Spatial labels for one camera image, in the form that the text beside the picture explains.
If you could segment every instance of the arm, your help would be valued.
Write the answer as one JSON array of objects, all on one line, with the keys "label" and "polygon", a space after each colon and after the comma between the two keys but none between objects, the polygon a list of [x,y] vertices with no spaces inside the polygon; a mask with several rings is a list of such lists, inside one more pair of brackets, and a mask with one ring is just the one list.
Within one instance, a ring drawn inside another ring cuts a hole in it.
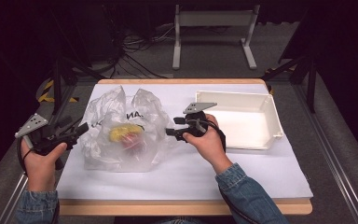
[{"label": "arm", "polygon": [[[21,141],[21,155],[30,149]],[[16,219],[18,223],[51,223],[58,202],[55,185],[55,161],[66,150],[66,144],[59,144],[47,156],[30,152],[25,158],[28,187],[21,195]]]},{"label": "arm", "polygon": [[[206,115],[206,118],[217,125],[214,116]],[[209,127],[202,137],[190,133],[184,133],[183,137],[212,165],[219,188],[243,214],[257,223],[287,223],[264,189],[227,157],[215,129]],[[232,214],[237,223],[249,223],[236,212]]]}]

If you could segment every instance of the white plastic container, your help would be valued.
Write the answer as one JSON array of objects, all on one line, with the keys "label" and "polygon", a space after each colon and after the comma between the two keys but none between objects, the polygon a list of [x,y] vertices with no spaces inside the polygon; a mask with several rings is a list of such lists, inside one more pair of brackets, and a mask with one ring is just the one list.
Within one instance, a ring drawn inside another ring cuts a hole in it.
[{"label": "white plastic container", "polygon": [[282,126],[270,94],[197,91],[196,101],[217,103],[205,110],[219,122],[227,148],[269,149],[283,137]]}]

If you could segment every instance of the denim sleeve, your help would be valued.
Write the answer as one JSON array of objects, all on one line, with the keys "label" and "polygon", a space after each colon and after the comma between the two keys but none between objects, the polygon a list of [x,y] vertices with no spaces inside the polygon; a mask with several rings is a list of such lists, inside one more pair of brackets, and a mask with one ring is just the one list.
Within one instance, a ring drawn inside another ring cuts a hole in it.
[{"label": "denim sleeve", "polygon": [[[263,187],[247,176],[237,163],[215,179],[232,204],[247,217],[257,223],[288,223]],[[237,223],[249,223],[232,209],[231,213]]]},{"label": "denim sleeve", "polygon": [[17,223],[51,223],[57,201],[57,190],[49,192],[25,190],[17,206]]}]

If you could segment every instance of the clear plastic bag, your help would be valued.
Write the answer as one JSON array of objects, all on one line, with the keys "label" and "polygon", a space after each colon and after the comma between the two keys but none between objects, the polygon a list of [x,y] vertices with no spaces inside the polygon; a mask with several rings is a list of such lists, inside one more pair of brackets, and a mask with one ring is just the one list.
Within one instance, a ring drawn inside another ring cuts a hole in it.
[{"label": "clear plastic bag", "polygon": [[110,172],[147,172],[176,144],[165,133],[173,122],[152,92],[126,96],[121,86],[89,103],[79,138],[85,168]]}]

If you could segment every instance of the wooden table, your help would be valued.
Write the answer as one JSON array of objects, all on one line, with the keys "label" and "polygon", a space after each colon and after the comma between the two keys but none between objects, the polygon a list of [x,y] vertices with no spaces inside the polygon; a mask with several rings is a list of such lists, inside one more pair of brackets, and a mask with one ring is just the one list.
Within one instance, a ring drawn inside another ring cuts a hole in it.
[{"label": "wooden table", "polygon": [[[99,84],[264,84],[261,79],[104,79]],[[274,200],[285,215],[307,215],[310,199]],[[226,216],[223,200],[117,201],[60,199],[62,216]]]}]

